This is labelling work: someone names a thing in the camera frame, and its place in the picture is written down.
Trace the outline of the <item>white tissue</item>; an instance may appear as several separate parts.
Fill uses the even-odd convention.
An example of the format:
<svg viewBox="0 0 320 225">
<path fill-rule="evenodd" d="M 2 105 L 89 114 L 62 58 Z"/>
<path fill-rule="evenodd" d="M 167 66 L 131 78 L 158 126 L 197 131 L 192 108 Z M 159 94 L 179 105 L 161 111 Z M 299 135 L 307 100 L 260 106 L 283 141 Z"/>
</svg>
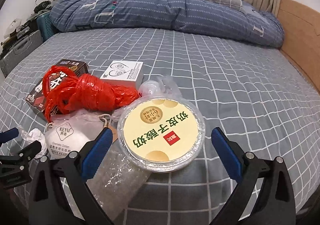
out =
<svg viewBox="0 0 320 225">
<path fill-rule="evenodd" d="M 18 125 L 18 130 L 22 139 L 25 141 L 27 145 L 33 143 L 34 141 L 38 141 L 41 143 L 41 150 L 35 156 L 35 159 L 39 159 L 47 154 L 48 147 L 46 144 L 46 139 L 44 134 L 37 128 L 32 129 L 29 133 L 23 129 L 21 125 Z"/>
</svg>

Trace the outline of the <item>clear bubble wrap roll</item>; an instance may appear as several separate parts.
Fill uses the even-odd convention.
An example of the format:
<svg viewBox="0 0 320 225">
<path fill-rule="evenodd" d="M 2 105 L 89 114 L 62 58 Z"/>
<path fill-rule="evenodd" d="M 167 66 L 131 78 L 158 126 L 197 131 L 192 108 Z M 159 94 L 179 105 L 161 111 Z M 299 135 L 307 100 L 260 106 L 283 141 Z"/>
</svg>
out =
<svg viewBox="0 0 320 225">
<path fill-rule="evenodd" d="M 97 203 L 113 221 L 128 205 L 151 172 L 134 165 L 114 142 L 94 178 L 87 185 Z"/>
</svg>

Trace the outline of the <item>white cotton pad pouch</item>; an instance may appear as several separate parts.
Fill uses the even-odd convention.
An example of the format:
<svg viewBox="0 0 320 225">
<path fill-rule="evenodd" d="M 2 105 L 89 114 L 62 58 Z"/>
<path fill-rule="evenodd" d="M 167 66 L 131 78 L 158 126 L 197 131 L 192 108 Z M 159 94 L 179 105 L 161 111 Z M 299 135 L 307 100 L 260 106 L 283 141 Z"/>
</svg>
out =
<svg viewBox="0 0 320 225">
<path fill-rule="evenodd" d="M 110 124 L 110 120 L 109 114 L 85 109 L 51 116 L 44 134 L 50 155 L 59 159 L 72 151 L 79 152 L 84 144 L 95 140 L 105 126 L 111 129 L 113 141 L 116 141 L 117 131 Z"/>
</svg>

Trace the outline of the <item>dark brown cookie box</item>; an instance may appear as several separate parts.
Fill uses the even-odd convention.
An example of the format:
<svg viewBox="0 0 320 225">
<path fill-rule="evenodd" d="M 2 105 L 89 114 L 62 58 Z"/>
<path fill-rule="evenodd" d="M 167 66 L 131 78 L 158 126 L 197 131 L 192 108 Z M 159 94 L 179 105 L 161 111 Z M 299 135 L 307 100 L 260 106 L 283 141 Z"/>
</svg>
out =
<svg viewBox="0 0 320 225">
<path fill-rule="evenodd" d="M 76 76 L 80 77 L 81 75 L 88 73 L 88 65 L 86 62 L 70 60 L 70 59 L 61 59 L 56 64 L 57 66 L 64 66 L 69 68 L 75 73 Z M 58 86 L 67 74 L 64 72 L 52 73 L 49 77 L 50 79 L 50 90 Z M 30 91 L 30 93 L 25 98 L 25 101 L 29 104 L 31 109 L 36 113 L 40 114 L 40 117 L 46 121 L 44 116 L 45 113 L 45 103 L 46 98 L 42 90 L 42 78 L 35 85 L 35 87 Z"/>
</svg>

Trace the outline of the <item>red plastic bag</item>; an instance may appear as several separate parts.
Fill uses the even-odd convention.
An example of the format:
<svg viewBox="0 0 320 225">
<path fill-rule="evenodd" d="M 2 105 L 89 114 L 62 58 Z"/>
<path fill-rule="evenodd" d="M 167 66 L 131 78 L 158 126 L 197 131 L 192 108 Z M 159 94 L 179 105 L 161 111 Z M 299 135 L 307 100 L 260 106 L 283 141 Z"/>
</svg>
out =
<svg viewBox="0 0 320 225">
<path fill-rule="evenodd" d="M 59 85 L 51 88 L 51 75 L 61 72 L 66 76 Z M 44 117 L 48 122 L 55 108 L 62 114 L 79 109 L 112 112 L 140 98 L 134 87 L 111 85 L 88 73 L 78 77 L 65 66 L 51 66 L 42 79 L 42 91 L 46 98 Z"/>
</svg>

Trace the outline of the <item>yellow yogurt cup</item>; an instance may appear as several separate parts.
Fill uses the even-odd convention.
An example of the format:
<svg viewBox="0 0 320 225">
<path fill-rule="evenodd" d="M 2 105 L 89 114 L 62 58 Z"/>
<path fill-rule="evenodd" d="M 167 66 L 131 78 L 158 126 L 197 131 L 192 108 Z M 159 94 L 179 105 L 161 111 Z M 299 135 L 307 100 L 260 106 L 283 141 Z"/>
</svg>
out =
<svg viewBox="0 0 320 225">
<path fill-rule="evenodd" d="M 124 108 L 117 135 L 133 164 L 167 173 L 184 168 L 199 155 L 206 125 L 196 106 L 182 97 L 144 96 Z"/>
</svg>

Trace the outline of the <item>white earphone box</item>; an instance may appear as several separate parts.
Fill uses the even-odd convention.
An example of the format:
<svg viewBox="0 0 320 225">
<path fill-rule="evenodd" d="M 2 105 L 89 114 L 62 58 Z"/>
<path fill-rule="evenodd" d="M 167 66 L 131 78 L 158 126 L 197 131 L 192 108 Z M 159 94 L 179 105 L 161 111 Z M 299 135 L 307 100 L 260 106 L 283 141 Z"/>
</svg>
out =
<svg viewBox="0 0 320 225">
<path fill-rule="evenodd" d="M 143 62 L 112 61 L 100 79 L 111 85 L 120 85 L 139 89 L 143 80 Z"/>
</svg>

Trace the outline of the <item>clear plastic bag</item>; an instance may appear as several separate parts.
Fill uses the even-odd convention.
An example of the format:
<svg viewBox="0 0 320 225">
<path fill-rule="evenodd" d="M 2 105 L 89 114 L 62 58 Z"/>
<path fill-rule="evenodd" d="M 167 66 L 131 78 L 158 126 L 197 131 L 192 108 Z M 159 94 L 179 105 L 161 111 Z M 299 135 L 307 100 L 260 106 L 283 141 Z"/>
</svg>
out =
<svg viewBox="0 0 320 225">
<path fill-rule="evenodd" d="M 158 76 L 157 80 L 147 80 L 144 81 L 138 92 L 140 94 L 140 98 L 129 104 L 128 106 L 121 107 L 120 109 L 116 109 L 112 115 L 111 120 L 114 122 L 118 122 L 120 120 L 120 116 L 127 110 L 131 109 L 134 106 L 139 105 L 142 102 L 146 102 L 149 98 L 154 98 L 156 96 L 164 96 L 169 95 L 175 98 L 181 98 L 182 94 L 178 85 L 174 81 L 172 76 Z"/>
</svg>

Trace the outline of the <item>grey checked bed sheet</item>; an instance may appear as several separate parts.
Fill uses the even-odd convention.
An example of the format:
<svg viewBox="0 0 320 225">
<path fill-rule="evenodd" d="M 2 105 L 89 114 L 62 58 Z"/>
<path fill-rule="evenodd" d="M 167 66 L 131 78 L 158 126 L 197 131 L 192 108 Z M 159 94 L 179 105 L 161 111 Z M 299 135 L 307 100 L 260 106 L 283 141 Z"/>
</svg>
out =
<svg viewBox="0 0 320 225">
<path fill-rule="evenodd" d="M 85 62 L 95 76 L 114 60 L 141 61 L 144 79 L 172 76 L 206 122 L 199 156 L 182 170 L 151 175 L 115 224 L 208 224 L 236 185 L 210 141 L 215 127 L 259 158 L 283 157 L 297 210 L 319 186 L 319 94 L 277 49 L 162 29 L 56 34 L 1 85 L 2 131 L 45 128 L 25 98 L 61 59 Z"/>
</svg>

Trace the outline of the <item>grey suitcase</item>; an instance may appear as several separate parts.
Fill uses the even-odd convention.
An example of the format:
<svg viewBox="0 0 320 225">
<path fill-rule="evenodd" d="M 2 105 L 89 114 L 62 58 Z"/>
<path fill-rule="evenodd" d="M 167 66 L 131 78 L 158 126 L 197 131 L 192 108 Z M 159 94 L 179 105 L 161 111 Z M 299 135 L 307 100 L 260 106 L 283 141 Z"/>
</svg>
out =
<svg viewBox="0 0 320 225">
<path fill-rule="evenodd" d="M 32 51 L 38 48 L 43 43 L 40 30 L 37 30 L 30 35 L 22 38 L 8 51 L 1 55 L 1 70 L 4 77 L 9 73 Z"/>
</svg>

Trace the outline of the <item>clutter pile on suitcases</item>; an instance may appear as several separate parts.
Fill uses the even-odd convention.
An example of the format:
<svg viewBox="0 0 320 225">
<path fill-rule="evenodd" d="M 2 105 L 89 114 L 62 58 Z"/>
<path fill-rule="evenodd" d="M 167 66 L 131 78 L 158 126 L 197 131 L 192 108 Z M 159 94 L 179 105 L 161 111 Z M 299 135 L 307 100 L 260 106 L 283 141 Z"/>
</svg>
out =
<svg viewBox="0 0 320 225">
<path fill-rule="evenodd" d="M 17 45 L 26 38 L 31 38 L 31 35 L 36 31 L 40 31 L 41 37 L 45 40 L 46 34 L 44 30 L 47 24 L 50 24 L 49 13 L 52 9 L 51 1 L 43 1 L 34 8 L 34 13 L 31 14 L 25 23 L 22 24 L 22 20 L 17 18 L 12 21 L 4 33 L 4 40 L 1 42 L 1 59 L 7 55 L 13 48 L 17 48 Z"/>
</svg>

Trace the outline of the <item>teal suitcase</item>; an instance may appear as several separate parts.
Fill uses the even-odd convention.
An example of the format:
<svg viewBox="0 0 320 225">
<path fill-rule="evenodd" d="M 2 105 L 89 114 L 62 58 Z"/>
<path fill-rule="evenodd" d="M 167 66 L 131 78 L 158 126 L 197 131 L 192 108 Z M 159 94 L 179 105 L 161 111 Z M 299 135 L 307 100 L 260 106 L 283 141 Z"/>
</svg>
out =
<svg viewBox="0 0 320 225">
<path fill-rule="evenodd" d="M 59 30 L 52 24 L 50 11 L 39 15 L 36 18 L 36 23 L 44 42 L 59 32 Z"/>
</svg>

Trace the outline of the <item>blue striped duvet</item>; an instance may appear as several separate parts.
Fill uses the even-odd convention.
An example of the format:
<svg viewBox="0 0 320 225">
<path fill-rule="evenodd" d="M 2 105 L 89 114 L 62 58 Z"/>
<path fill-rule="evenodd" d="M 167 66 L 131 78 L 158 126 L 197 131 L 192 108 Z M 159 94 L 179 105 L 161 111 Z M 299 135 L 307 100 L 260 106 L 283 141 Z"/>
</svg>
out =
<svg viewBox="0 0 320 225">
<path fill-rule="evenodd" d="M 61 32 L 94 28 L 158 28 L 280 48 L 284 29 L 270 12 L 237 11 L 205 0 L 58 0 L 52 24 Z"/>
</svg>

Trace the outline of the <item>wooden headboard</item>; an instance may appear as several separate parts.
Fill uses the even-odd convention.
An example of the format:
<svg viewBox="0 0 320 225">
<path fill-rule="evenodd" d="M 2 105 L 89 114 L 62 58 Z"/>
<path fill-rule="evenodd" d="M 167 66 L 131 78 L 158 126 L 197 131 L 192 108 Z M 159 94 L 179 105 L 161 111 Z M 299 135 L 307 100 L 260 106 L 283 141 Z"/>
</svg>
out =
<svg viewBox="0 0 320 225">
<path fill-rule="evenodd" d="M 293 0 L 281 0 L 283 55 L 319 90 L 319 12 Z"/>
</svg>

